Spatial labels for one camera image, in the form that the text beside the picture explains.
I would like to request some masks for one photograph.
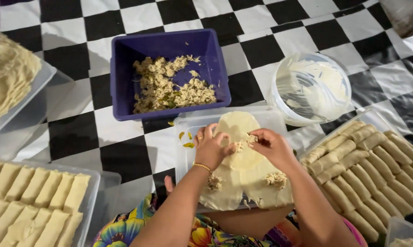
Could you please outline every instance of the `woman's hand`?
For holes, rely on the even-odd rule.
[[[249,134],[258,137],[258,142],[250,143],[249,147],[265,156],[280,171],[289,175],[296,171],[297,167],[301,169],[289,143],[282,135],[265,128],[249,132]]]
[[[213,137],[213,128],[216,126],[217,123],[212,123],[202,127],[194,136],[194,146],[196,147],[194,163],[207,166],[211,171],[214,171],[226,156],[234,152],[232,144],[226,147],[220,146],[223,138],[229,138],[227,133],[219,132]]]

